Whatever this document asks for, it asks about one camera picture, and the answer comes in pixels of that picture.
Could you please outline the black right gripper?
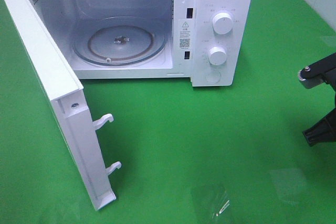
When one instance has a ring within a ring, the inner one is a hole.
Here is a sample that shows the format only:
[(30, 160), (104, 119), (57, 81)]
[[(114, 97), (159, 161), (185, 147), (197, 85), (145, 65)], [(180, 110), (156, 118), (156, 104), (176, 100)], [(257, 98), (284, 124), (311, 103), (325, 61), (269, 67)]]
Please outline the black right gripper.
[[(324, 73), (324, 81), (336, 92), (336, 68)], [(335, 109), (302, 133), (309, 146), (314, 146), (318, 143), (335, 142)]]

